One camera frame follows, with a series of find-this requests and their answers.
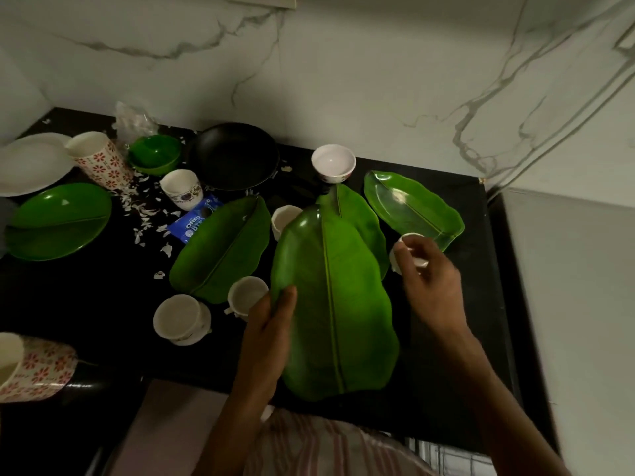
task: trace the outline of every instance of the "black pan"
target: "black pan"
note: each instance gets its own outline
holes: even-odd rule
[[[246,190],[274,175],[280,154],[264,130],[227,122],[199,133],[187,144],[184,158],[202,183],[218,190]]]

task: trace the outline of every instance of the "hand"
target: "hand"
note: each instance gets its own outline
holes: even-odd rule
[[[251,308],[232,387],[236,397],[261,404],[263,408],[273,397],[289,358],[291,320],[297,298],[297,289],[289,286],[280,293],[273,315],[269,293]]]
[[[437,336],[469,330],[463,309],[461,274],[436,242],[421,235],[409,235],[395,244],[394,254],[403,274],[408,302],[418,318]],[[417,268],[413,256],[427,260],[428,266]]]

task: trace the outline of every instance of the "paper cup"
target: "paper cup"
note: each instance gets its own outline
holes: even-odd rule
[[[0,333],[0,402],[51,397],[68,384],[76,367],[75,349],[66,344]]]
[[[190,211],[202,200],[198,177],[187,169],[172,170],[161,179],[161,189],[180,209]]]
[[[172,344],[188,346],[200,341],[210,330],[207,306],[187,294],[164,300],[154,312],[155,332]]]
[[[302,209],[296,206],[284,206],[276,209],[274,215],[271,216],[271,231],[274,233],[274,239],[280,240],[284,227],[289,225],[295,219]]]
[[[409,233],[405,233],[404,235],[402,235],[399,238],[399,240],[403,240],[403,238],[406,237],[407,235],[418,235],[419,237],[424,237],[420,233],[409,232]],[[388,254],[388,259],[391,262],[391,267],[393,268],[393,271],[398,273],[399,275],[401,275],[401,269],[399,268],[399,264],[397,264],[397,259],[395,258],[394,247],[391,249],[391,252]],[[415,266],[417,268],[423,269],[423,268],[428,267],[428,261],[427,260],[420,259],[419,257],[413,257],[413,259],[415,260]]]
[[[77,135],[68,141],[66,150],[75,164],[104,188],[124,188],[132,180],[132,170],[106,134],[85,132]]]
[[[311,164],[322,181],[342,183],[351,176],[357,163],[355,155],[342,145],[323,145],[311,155]]]
[[[247,320],[249,310],[269,291],[264,280],[258,277],[248,276],[234,282],[227,293],[229,309],[225,314],[232,312],[236,317]]]

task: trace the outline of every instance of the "marble wall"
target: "marble wall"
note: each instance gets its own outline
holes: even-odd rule
[[[635,207],[635,83],[511,185]]]
[[[24,132],[51,107],[0,48],[0,146]],[[0,219],[3,212],[0,207]]]
[[[633,76],[633,21],[635,0],[0,0],[0,46],[57,106],[504,185]]]

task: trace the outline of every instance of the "person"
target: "person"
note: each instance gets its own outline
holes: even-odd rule
[[[412,310],[438,341],[441,359],[475,416],[498,476],[569,475],[470,331],[456,267],[433,239],[421,236],[397,242],[394,253]],[[427,267],[417,268],[413,256],[429,261]],[[232,391],[194,476],[432,475],[397,441],[353,424],[276,409],[261,428],[260,416],[289,355],[296,300],[297,290],[290,286],[273,314],[268,295],[250,311]]]

